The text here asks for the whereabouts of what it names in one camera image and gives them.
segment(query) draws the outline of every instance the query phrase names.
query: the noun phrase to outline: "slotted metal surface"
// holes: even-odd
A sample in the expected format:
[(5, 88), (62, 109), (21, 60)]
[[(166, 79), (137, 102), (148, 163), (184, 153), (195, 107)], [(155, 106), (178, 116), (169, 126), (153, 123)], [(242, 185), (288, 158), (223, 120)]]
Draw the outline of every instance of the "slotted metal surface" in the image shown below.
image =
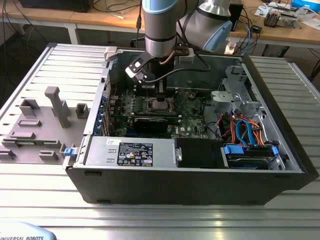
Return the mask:
[(66, 100), (69, 107), (86, 103), (91, 108), (100, 76), (106, 67), (105, 47), (74, 46), (58, 44), (47, 48), (40, 57), (35, 70), (27, 76), (27, 82), (14, 102), (0, 119), (0, 140), (5, 138), (21, 114), (19, 105), (26, 98), (35, 99), (39, 106), (51, 106), (45, 96), (48, 86), (59, 87), (59, 97)]
[[(49, 54), (46, 62), (49, 61), (52, 64), (50, 60), (64, 61), (64, 59), (69, 62), (80, 58), (86, 63), (103, 63), (101, 53), (104, 49), (102, 47), (86, 48), (74, 45), (58, 45), (57, 47), (59, 47), (59, 55)], [(72, 49), (79, 55), (77, 58), (68, 55), (67, 51), (73, 52)], [(94, 53), (101, 54), (99, 60), (90, 61), (93, 57), (86, 56), (86, 53), (88, 51), (90, 53), (92, 49)], [(63, 59), (60, 58), (61, 52), (65, 54)], [(271, 64), (279, 62), (282, 60), (278, 58), (270, 60)], [(30, 83), (40, 85), (37, 86), (38, 89), (33, 88), (31, 91), (43, 92), (41, 90), (43, 84), (64, 85), (64, 81), (71, 88), (73, 86), (94, 87), (96, 86), (95, 81), (98, 81), (95, 78), (83, 79), (70, 76), (55, 79), (59, 81), (52, 82), (50, 76), (33, 77), (29, 80)], [(91, 94), (91, 92), (84, 93), (82, 90), (75, 91), (75, 93), (72, 99), (67, 99), (68, 104), (76, 104), (82, 94), (84, 94), (84, 99)], [(19, 96), (17, 102), (12, 104), (7, 111), (12, 115), (5, 114), (0, 123), (15, 121), (17, 115), (20, 114), (19, 108), (15, 105), (20, 100)], [(296, 112), (295, 110), (285, 111), (292, 112), (292, 114)], [(300, 121), (303, 121), (304, 118), (301, 115), (297, 118), (289, 116), (288, 120), (291, 121), (290, 124), (299, 128)], [(307, 120), (307, 124), (316, 128), (317, 118), (307, 118)], [(314, 142), (319, 143), (316, 137), (301, 136), (300, 138), (305, 146), (311, 147), (309, 151), (312, 154), (317, 150), (312, 148)], [(311, 157), (311, 160), (316, 168), (320, 168), (318, 157)], [(134, 179), (132, 179), (132, 184), (133, 189), (139, 187), (139, 183)], [(164, 179), (163, 184), (170, 183)], [(214, 188), (216, 184), (219, 183), (212, 182), (212, 187)], [(29, 222), (42, 226), (55, 233), (58, 240), (319, 239), (320, 182), (316, 180), (300, 191), (286, 191), (265, 206), (102, 205), (84, 202), (59, 165), (1, 164), (0, 220)]]
[(251, 59), (306, 153), (312, 158), (311, 160), (318, 161), (317, 158), (320, 158), (319, 92), (295, 64), (288, 63), (284, 58), (251, 56)]

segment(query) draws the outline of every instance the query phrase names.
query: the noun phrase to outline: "aluminum profile table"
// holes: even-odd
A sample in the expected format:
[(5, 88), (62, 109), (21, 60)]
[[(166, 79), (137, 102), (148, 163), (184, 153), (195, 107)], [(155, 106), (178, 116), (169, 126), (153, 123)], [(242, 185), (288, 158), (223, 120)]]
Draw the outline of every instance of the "aluminum profile table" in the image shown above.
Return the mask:
[[(3, 138), (8, 133), (14, 119), (21, 114), (17, 105), (26, 96), (32, 93), (40, 105), (50, 104), (43, 94), (46, 86), (51, 86), (52, 83), (63, 88), (60, 92), (61, 99), (66, 100), (68, 105), (75, 105), (81, 100), (86, 101), (90, 107), (95, 95), (92, 91), (99, 82), (99, 69), (104, 66), (104, 49), (100, 46), (65, 44), (47, 47), (0, 110), (0, 136)], [(274, 64), (282, 61), (277, 58), (263, 59), (271, 60)], [(291, 69), (295, 67), (291, 63), (287, 65)], [(298, 69), (294, 71), (297, 76), (295, 83), (301, 81), (303, 84), (283, 84), (282, 87), (305, 86), (309, 90), (298, 94), (313, 95), (314, 97), (309, 99), (317, 106), (318, 103), (313, 100), (317, 100), (317, 92), (306, 82)], [(271, 91), (280, 91), (273, 90), (272, 81), (280, 85), (274, 79), (287, 80), (272, 77), (264, 79), (271, 81), (267, 83), (270, 84)], [(278, 100), (281, 96), (290, 95), (274, 94), (280, 106), (290, 103), (286, 102), (287, 98)], [(295, 124), (295, 121), (315, 119), (303, 118), (300, 113), (291, 117), (292, 110), (281, 108), (291, 124)], [(305, 148), (308, 147), (307, 142), (302, 144)], [(319, 169), (319, 158), (313, 156), (312, 161)], [(319, 239), (320, 182), (316, 180), (300, 191), (286, 191), (265, 206), (104, 205), (84, 202), (60, 165), (1, 164), (0, 220), (29, 222), (42, 226), (52, 231), (59, 240)]]

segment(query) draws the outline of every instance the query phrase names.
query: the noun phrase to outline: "power supply label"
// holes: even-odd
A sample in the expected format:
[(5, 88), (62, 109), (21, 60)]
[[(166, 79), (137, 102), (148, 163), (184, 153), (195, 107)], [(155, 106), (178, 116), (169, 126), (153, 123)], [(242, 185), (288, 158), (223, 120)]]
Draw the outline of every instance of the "power supply label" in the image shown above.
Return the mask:
[(117, 164), (119, 166), (152, 167), (154, 162), (152, 143), (121, 142)]

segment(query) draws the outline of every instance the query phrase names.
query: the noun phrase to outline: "blue latch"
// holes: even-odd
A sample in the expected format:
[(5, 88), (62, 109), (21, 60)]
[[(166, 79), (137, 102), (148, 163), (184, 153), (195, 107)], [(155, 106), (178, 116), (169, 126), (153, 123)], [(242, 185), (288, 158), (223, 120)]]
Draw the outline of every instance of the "blue latch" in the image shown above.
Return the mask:
[(75, 148), (66, 148), (64, 150), (63, 154), (65, 157), (74, 157), (74, 156), (76, 156), (76, 149)]
[(273, 152), (273, 154), (274, 154), (275, 156), (278, 156), (278, 155), (279, 155), (279, 150), (278, 150), (278, 148), (277, 148), (276, 146), (273, 146), (271, 149), (272, 149), (272, 152)]
[(239, 145), (227, 145), (224, 147), (224, 153), (228, 154), (245, 154), (242, 146)]

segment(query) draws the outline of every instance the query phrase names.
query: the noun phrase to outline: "wooden desk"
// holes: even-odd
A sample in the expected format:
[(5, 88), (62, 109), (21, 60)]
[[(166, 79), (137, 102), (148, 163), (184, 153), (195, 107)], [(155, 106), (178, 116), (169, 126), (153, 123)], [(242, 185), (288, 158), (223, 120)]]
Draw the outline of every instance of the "wooden desk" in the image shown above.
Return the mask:
[[(0, 1), (0, 7), (2, 9), (4, 1)], [(52, 22), (69, 22), (70, 17), (74, 14), (74, 11), (67, 10), (54, 10), (54, 9), (40, 9), (40, 8), (23, 8), (18, 0), (15, 0), (19, 10), (29, 20), (40, 20), (40, 21), (52, 21)], [(6, 13), (11, 18), (24, 19), (22, 14), (18, 11), (13, 3), (13, 0), (7, 0), (5, 5)]]
[[(124, 19), (120, 19), (116, 16), (97, 11), (93, 8), (87, 13), (64, 10), (22, 8), (18, 0), (15, 1), (19, 6), (19, 9), (32, 24), (67, 28), (72, 44), (79, 43), (76, 29), (130, 33), (135, 33), (137, 31), (136, 20), (139, 12), (138, 7), (129, 10), (129, 12), (125, 12)], [(255, 13), (254, 8), (262, 6), (262, 2), (260, 0), (243, 0), (243, 2), (245, 8), (247, 8), (248, 17), (255, 22), (255, 25), (262, 27), (262, 32), (258, 40), (259, 43), (302, 48), (320, 48), (320, 30), (316, 30), (301, 22), (298, 22), (296, 28), (280, 26), (275, 28), (265, 27), (263, 23), (264, 18), (253, 15)], [(99, 4), (97, 4), (97, 7), (103, 9), (103, 6)], [(17, 10), (12, 0), (7, 0), (6, 11), (12, 23), (29, 24), (28, 21), (26, 21), (21, 13)], [(247, 33), (243, 24), (239, 23), (236, 31), (229, 34), (228, 40), (233, 43), (241, 42), (246, 36)]]
[[(249, 19), (254, 22), (254, 25), (262, 27), (262, 31), (260, 34), (259, 42), (261, 40), (269, 40), (269, 41), (279, 41), (279, 42), (296, 42), (296, 43), (306, 43), (306, 44), (320, 44), (320, 30), (312, 28), (308, 25), (303, 24), (302, 22), (298, 22), (295, 28), (289, 27), (267, 27), (264, 26), (264, 18), (260, 16), (254, 15), (257, 7), (263, 6), (261, 0), (243, 0), (246, 12), (248, 14)], [(231, 32), (229, 34), (232, 37), (242, 37), (245, 38), (247, 33), (244, 29), (244, 25), (239, 23), (236, 27), (235, 32)]]

